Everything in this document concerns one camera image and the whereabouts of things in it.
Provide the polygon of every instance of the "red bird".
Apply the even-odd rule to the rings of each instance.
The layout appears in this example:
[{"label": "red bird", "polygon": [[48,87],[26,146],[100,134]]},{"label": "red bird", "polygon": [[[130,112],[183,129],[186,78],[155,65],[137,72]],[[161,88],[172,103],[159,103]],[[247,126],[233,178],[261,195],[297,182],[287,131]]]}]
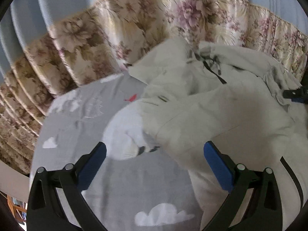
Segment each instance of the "red bird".
[{"label": "red bird", "polygon": [[126,101],[126,102],[133,102],[134,100],[136,100],[136,98],[137,98],[137,94],[134,94],[129,99],[125,99],[124,101]]}]

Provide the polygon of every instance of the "curtain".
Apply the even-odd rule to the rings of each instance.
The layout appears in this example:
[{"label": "curtain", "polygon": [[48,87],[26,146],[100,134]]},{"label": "curtain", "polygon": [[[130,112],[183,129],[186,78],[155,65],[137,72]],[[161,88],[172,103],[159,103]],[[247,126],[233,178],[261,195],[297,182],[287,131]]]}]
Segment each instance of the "curtain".
[{"label": "curtain", "polygon": [[14,0],[0,22],[0,159],[28,174],[54,98],[166,38],[265,52],[301,80],[307,31],[296,0]]}]

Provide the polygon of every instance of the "silver screw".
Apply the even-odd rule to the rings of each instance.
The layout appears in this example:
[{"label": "silver screw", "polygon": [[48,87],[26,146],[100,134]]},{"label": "silver screw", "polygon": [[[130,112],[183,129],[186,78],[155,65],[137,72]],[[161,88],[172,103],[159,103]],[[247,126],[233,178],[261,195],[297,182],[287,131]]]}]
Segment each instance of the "silver screw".
[{"label": "silver screw", "polygon": [[268,174],[272,174],[272,173],[273,173],[273,170],[272,170],[270,167],[268,167],[265,171],[266,171]]},{"label": "silver screw", "polygon": [[39,167],[38,170],[37,170],[37,172],[38,172],[39,174],[41,174],[42,172],[44,172],[44,168],[43,168],[43,167]]},{"label": "silver screw", "polygon": [[73,167],[74,167],[74,165],[72,163],[69,163],[69,164],[66,164],[64,168],[66,170],[71,170]]},{"label": "silver screw", "polygon": [[237,165],[238,170],[245,170],[245,165],[244,164],[238,164]]}]

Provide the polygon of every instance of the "gray bed sheet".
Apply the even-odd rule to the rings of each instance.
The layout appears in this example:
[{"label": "gray bed sheet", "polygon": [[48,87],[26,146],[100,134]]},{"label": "gray bed sheet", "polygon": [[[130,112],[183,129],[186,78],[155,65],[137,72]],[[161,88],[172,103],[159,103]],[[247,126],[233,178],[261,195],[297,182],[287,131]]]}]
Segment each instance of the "gray bed sheet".
[{"label": "gray bed sheet", "polygon": [[[62,169],[89,153],[111,118],[132,98],[138,99],[144,87],[124,73],[55,99],[37,141],[30,181],[41,166]],[[79,226],[63,191],[58,194],[68,220]],[[107,157],[82,195],[109,231],[200,229],[203,212],[188,171],[162,149],[129,160]]]}]

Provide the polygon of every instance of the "floral curtain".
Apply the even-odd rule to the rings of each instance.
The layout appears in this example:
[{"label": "floral curtain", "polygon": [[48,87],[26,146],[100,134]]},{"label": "floral curtain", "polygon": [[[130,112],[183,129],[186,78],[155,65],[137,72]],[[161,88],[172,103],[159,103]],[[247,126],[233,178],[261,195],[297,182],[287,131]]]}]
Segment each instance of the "floral curtain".
[{"label": "floral curtain", "polygon": [[195,49],[211,41],[265,52],[298,80],[307,63],[307,35],[247,0],[98,0],[48,27],[9,61],[0,86],[0,159],[29,173],[54,98],[127,69],[177,35]]}]

